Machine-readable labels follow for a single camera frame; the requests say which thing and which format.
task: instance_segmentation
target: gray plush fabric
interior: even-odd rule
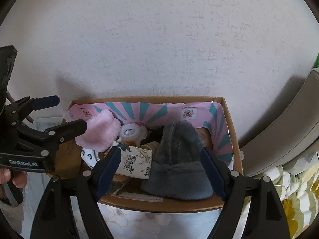
[[[212,196],[212,186],[200,163],[202,147],[203,141],[190,123],[173,122],[166,126],[152,161],[150,178],[141,183],[141,189],[184,200]]]
[[[0,200],[0,209],[7,219],[10,226],[15,230],[18,234],[21,233],[22,230],[22,221],[23,221],[23,202],[17,207],[9,206],[6,203]]]

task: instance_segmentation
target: white floral tablecloth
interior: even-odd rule
[[[81,239],[87,239],[76,198],[74,217]],[[148,213],[98,204],[115,239],[206,239],[220,210],[187,214]]]
[[[28,173],[21,235],[28,239],[39,201],[50,178]],[[81,239],[87,239],[77,199],[71,197],[76,225]],[[158,214],[119,209],[98,204],[115,239],[206,239],[220,210],[187,214]]]

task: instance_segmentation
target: yellow floral fabric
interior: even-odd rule
[[[318,214],[319,199],[319,164],[310,169],[292,175],[283,170],[282,166],[255,176],[260,179],[267,175],[275,185],[276,191],[283,202],[287,217],[290,238],[297,238],[309,227]],[[250,200],[245,202],[235,235],[240,238],[248,217]]]

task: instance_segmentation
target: finger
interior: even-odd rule
[[[0,184],[7,183],[11,179],[11,172],[9,169],[0,168]]]
[[[17,172],[13,179],[12,183],[18,188],[24,188],[27,184],[27,173],[26,172]]]

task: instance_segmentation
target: human hand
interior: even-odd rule
[[[11,172],[9,169],[0,168],[0,184],[7,183],[11,179]],[[18,188],[24,188],[27,184],[26,172],[15,172],[12,179],[12,183]],[[0,187],[0,199],[7,199],[7,195]]]

